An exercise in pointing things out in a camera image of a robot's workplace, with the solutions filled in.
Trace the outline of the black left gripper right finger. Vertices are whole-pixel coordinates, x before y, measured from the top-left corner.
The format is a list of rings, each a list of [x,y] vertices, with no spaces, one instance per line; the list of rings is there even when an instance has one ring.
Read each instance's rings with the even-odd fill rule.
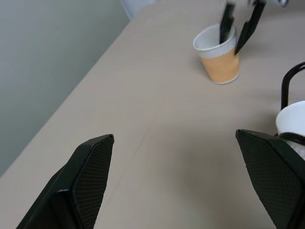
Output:
[[[305,160],[283,139],[235,133],[250,180],[276,229],[305,229]]]

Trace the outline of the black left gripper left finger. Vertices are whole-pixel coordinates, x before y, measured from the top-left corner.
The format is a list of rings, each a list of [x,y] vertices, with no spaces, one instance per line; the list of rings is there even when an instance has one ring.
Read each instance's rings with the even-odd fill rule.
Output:
[[[79,145],[48,181],[16,229],[93,229],[103,201],[114,136]]]

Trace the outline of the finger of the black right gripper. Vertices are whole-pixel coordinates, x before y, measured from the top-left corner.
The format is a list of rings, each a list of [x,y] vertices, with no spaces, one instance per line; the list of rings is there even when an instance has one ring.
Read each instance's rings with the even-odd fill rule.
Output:
[[[235,9],[235,4],[227,2],[220,23],[220,34],[219,34],[220,44],[224,43],[228,39],[234,21],[234,16],[233,16],[234,9]]]
[[[234,52],[235,55],[238,54],[238,52],[243,48],[243,46],[253,35],[260,20],[260,17],[263,13],[266,2],[264,0],[255,0],[253,5],[254,5],[254,10],[252,12],[251,18],[244,23],[244,26],[241,30]]]

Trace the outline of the orange and white paper cup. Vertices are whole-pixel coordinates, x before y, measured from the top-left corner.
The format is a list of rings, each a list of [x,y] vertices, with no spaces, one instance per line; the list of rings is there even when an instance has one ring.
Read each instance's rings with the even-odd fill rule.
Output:
[[[212,25],[193,40],[193,47],[210,79],[215,84],[234,81],[239,75],[239,56],[235,54],[236,28],[233,26],[228,38],[220,43],[220,24]]]

